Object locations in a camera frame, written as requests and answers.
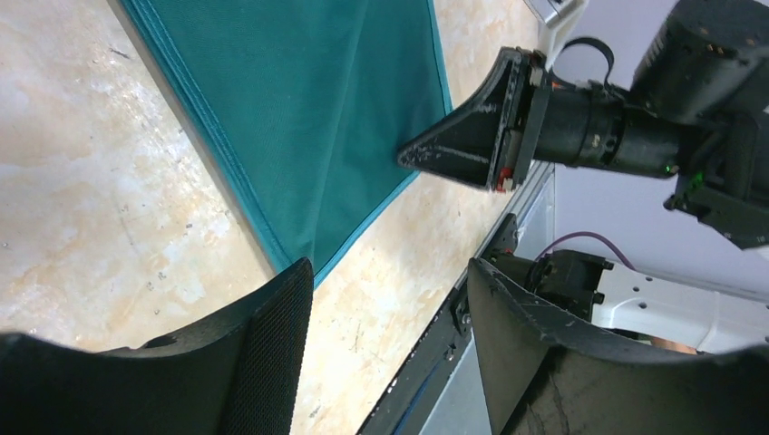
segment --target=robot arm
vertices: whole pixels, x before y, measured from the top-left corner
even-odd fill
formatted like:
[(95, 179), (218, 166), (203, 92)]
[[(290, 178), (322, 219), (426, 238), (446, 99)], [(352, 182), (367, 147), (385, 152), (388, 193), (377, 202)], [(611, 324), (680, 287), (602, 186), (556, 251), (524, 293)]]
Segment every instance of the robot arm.
[[(505, 47), (476, 93), (403, 145), (398, 162), (498, 191), (519, 186), (531, 160), (678, 176), (666, 208), (696, 217), (742, 249), (764, 247), (767, 41), (769, 8), (756, 1), (680, 0), (629, 90), (606, 80), (561, 81), (544, 53)], [(600, 49), (610, 69), (613, 54), (604, 43), (576, 43)]]

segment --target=teal cloth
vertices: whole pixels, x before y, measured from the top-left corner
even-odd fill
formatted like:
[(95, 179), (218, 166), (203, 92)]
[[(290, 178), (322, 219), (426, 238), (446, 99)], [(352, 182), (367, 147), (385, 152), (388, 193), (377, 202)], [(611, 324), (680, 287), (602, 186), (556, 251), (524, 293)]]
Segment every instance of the teal cloth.
[(430, 0), (122, 0), (273, 266), (319, 283), (451, 108)]

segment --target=table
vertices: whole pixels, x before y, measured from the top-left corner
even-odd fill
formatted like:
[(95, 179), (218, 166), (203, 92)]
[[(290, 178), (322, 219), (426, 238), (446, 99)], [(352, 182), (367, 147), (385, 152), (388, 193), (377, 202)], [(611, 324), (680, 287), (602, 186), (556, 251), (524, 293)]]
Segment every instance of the table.
[[(521, 1), (435, 8), (455, 105), (535, 43)], [(0, 329), (138, 347), (274, 275), (103, 0), (3, 2), (0, 53)], [(294, 432), (357, 430), (508, 199), (422, 175), (360, 237), (316, 290)]]

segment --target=purple cable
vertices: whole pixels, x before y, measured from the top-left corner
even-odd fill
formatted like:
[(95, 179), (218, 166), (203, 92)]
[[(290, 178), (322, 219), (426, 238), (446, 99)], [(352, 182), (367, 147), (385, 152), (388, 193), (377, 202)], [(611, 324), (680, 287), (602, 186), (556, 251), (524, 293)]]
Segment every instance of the purple cable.
[(550, 251), (556, 245), (576, 237), (592, 237), (603, 242), (603, 244), (606, 245), (609, 249), (611, 249), (611, 252), (613, 252), (614, 255), (617, 256), (617, 258), (619, 258), (619, 261), (622, 262), (622, 264), (625, 265), (625, 267), (627, 267), (628, 269), (634, 272), (636, 271), (636, 268), (633, 267), (632, 263), (630, 263), (630, 260), (628, 260), (625, 254), (622, 254), (622, 251), (619, 250), (617, 245), (611, 243), (609, 239), (603, 237), (601, 234), (593, 233), (590, 231), (578, 231), (576, 233), (569, 233), (566, 236), (557, 238), (553, 243), (549, 244), (548, 247), (546, 247), (542, 252), (540, 252), (540, 254), (536, 258), (534, 258), (534, 261), (537, 261), (540, 258), (542, 258), (545, 254), (547, 254), (548, 251)]

